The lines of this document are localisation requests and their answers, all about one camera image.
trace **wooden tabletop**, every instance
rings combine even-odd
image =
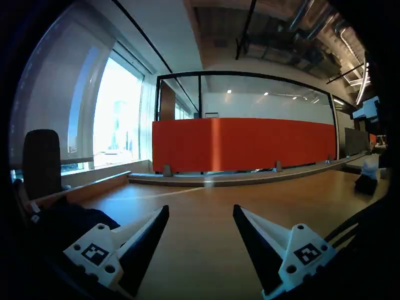
[[[128,184],[82,205],[121,225],[169,205],[170,217],[137,299],[262,299],[261,284],[232,217],[234,204],[291,228],[305,223],[321,237],[380,199],[354,193],[359,175],[329,170],[287,181],[187,188]]]

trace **orange panel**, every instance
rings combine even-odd
[[[369,140],[372,142],[372,144],[375,146],[377,144],[377,136],[374,134],[369,134]]]
[[[153,169],[238,171],[322,162],[336,156],[335,127],[265,118],[203,118],[153,122]]]

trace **window sill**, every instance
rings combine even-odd
[[[131,160],[128,162],[121,162],[121,163],[114,163],[114,164],[106,164],[106,165],[101,165],[101,166],[95,166],[94,169],[80,169],[80,170],[74,170],[74,171],[67,171],[61,173],[61,177],[63,176],[69,176],[69,175],[74,175],[74,174],[80,174],[80,173],[85,173],[85,172],[93,172],[96,170],[101,170],[101,169],[106,169],[106,168],[112,168],[112,167],[117,167],[117,166],[123,166],[123,165],[129,165],[133,163],[138,163],[138,162],[144,162],[147,161],[147,159],[138,159],[138,160]]]

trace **ceiling pipe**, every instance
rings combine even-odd
[[[294,32],[299,27],[300,22],[304,18],[305,15],[309,12],[311,6],[313,5],[314,0],[303,0],[301,5],[299,6],[296,14],[293,19],[289,22],[289,25],[286,29],[288,32]]]
[[[339,19],[336,23],[336,25],[334,26],[334,33],[337,35],[337,37],[339,39],[341,39],[341,41],[345,44],[345,46],[347,47],[347,49],[350,51],[350,53],[353,55],[353,57],[355,58],[355,60],[359,63],[362,64],[363,62],[359,59],[359,57],[357,56],[357,54],[354,52],[352,46],[346,41],[346,39],[343,37],[343,34],[345,33],[346,29],[349,26],[346,24],[346,21],[344,19]]]
[[[319,16],[315,21],[314,27],[311,29],[308,36],[305,38],[307,41],[313,40],[324,28],[334,19],[336,13],[329,5],[328,8]]]

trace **black chair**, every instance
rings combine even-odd
[[[60,141],[54,130],[38,129],[26,134],[22,173],[24,187],[30,200],[63,191]]]

